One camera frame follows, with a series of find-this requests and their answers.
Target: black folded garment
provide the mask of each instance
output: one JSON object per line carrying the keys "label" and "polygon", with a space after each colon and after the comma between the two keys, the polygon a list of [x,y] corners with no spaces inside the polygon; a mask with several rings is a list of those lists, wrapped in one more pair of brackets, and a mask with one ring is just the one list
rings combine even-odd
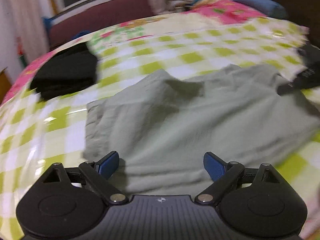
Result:
{"label": "black folded garment", "polygon": [[97,61],[85,43],[65,49],[39,69],[30,89],[36,89],[44,100],[86,89],[97,81]]}

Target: gray cloth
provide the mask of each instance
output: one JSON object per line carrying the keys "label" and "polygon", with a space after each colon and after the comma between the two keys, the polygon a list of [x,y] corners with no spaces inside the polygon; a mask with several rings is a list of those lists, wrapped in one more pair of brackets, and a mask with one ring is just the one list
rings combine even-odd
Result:
{"label": "gray cloth", "polygon": [[212,183],[205,152],[248,167],[275,164],[316,132],[319,112],[299,91],[279,96],[284,82],[270,65],[230,65],[184,81],[158,70],[88,104],[84,157],[118,151],[109,181],[128,195],[194,197]]}

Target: bed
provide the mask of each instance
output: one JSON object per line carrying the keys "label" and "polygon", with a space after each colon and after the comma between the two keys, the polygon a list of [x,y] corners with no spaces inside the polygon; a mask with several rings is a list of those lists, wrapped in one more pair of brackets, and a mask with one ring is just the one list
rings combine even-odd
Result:
{"label": "bed", "polygon": [[[75,167],[85,161],[86,104],[110,97],[164,68],[176,78],[210,73],[229,64],[275,66],[287,79],[304,69],[296,47],[306,29],[290,21],[255,17],[243,24],[223,25],[200,13],[154,16],[114,25],[55,49],[33,62],[12,98],[0,107],[0,237],[23,236],[15,207],[35,180],[55,162]],[[99,81],[86,90],[39,101],[28,89],[30,78],[57,52],[88,42],[100,58]],[[320,103],[320,89],[305,90]],[[306,145],[277,165],[279,172],[308,201],[320,183],[320,131]]]}

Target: checkered tablecloth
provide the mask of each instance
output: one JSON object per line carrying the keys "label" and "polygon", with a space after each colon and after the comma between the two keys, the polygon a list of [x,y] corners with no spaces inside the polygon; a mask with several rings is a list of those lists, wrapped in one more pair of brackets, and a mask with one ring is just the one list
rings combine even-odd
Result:
{"label": "checkered tablecloth", "polygon": [[[166,20],[172,19],[161,20],[164,29],[170,30]],[[288,79],[304,68],[295,47],[305,37],[299,26],[287,21],[257,18],[242,25],[210,23],[181,32],[175,27],[174,32],[167,34],[160,34],[158,27],[148,28],[148,24],[154,23],[160,26],[159,21],[131,29],[113,26],[60,48],[90,40],[92,52],[100,58],[96,85],[39,102],[39,95],[28,90],[27,84],[0,107],[0,237],[4,240],[22,236],[15,207],[52,163],[74,167],[84,161],[81,153],[85,147],[87,103],[112,96],[160,68],[179,79],[206,74],[229,64],[249,67],[269,63]],[[305,95],[320,102],[319,90],[307,90]],[[314,193],[320,182],[319,152],[320,133],[278,166],[304,199]]]}

